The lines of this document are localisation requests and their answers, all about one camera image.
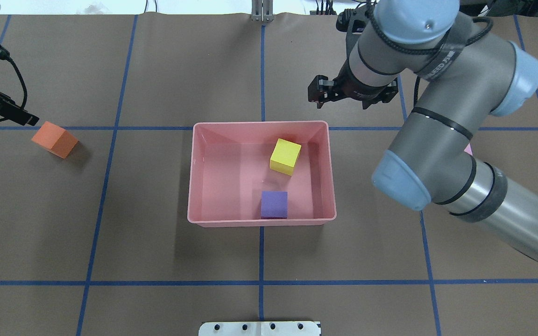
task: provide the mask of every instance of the plastic bin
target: plastic bin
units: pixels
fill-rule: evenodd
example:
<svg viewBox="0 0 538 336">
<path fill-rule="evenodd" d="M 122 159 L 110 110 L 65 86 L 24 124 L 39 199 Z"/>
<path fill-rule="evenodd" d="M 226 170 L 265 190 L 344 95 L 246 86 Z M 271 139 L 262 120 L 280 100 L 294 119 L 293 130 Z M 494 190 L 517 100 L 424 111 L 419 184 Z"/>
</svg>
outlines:
<svg viewBox="0 0 538 336">
<path fill-rule="evenodd" d="M 302 145 L 292 176 L 269 169 L 277 139 Z M 261 219 L 261 193 L 288 192 L 287 219 Z M 188 221 L 201 227 L 320 225 L 335 219 L 324 121 L 198 123 L 192 132 Z"/>
</svg>

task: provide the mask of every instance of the foam block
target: foam block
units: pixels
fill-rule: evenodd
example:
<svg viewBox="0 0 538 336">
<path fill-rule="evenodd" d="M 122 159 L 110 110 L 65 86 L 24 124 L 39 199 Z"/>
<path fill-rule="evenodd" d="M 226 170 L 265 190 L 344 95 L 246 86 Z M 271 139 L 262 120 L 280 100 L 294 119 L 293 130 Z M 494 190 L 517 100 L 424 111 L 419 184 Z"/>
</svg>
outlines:
<svg viewBox="0 0 538 336">
<path fill-rule="evenodd" d="M 287 140 L 278 139 L 271 155 L 269 168 L 292 176 L 294 166 L 300 155 L 301 145 Z"/>
<path fill-rule="evenodd" d="M 48 121 L 45 121 L 43 126 L 39 128 L 32 137 L 32 141 L 62 159 L 66 159 L 70 151 L 78 143 L 78 139 L 70 132 Z"/>
<path fill-rule="evenodd" d="M 288 217 L 288 192 L 263 191 L 261 193 L 261 219 Z"/>
</svg>

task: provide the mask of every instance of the blue joint cap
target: blue joint cap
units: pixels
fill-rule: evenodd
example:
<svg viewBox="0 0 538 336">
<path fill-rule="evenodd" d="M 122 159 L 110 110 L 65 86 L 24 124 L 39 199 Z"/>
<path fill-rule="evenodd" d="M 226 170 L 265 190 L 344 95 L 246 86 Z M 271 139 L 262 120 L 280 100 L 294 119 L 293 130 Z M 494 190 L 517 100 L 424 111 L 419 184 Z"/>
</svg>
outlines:
<svg viewBox="0 0 538 336">
<path fill-rule="evenodd" d="M 372 180 L 375 187 L 412 210 L 423 210 L 431 203 L 431 194 L 422 181 L 390 150 L 383 155 Z"/>
<path fill-rule="evenodd" d="M 381 0 L 375 6 L 374 15 L 390 40 L 420 44 L 448 31 L 459 10 L 459 0 Z"/>
<path fill-rule="evenodd" d="M 516 53 L 514 78 L 512 78 L 506 97 L 497 108 L 491 111 L 491 114 L 496 117 L 503 117 L 519 109 L 538 88 L 538 59 L 520 49 L 514 42 L 510 43 L 514 46 Z"/>
</svg>

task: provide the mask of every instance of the white mounting plate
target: white mounting plate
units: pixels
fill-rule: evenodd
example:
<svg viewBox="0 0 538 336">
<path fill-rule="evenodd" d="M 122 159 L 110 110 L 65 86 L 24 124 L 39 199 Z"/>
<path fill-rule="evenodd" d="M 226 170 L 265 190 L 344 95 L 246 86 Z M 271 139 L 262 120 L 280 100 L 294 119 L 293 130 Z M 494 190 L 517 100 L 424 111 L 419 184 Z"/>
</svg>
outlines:
<svg viewBox="0 0 538 336">
<path fill-rule="evenodd" d="M 321 336 L 320 325 L 311 321 L 207 322 L 200 326 L 198 336 Z"/>
<path fill-rule="evenodd" d="M 252 0 L 252 21 L 265 23 L 272 22 L 274 18 L 273 0 Z"/>
</svg>

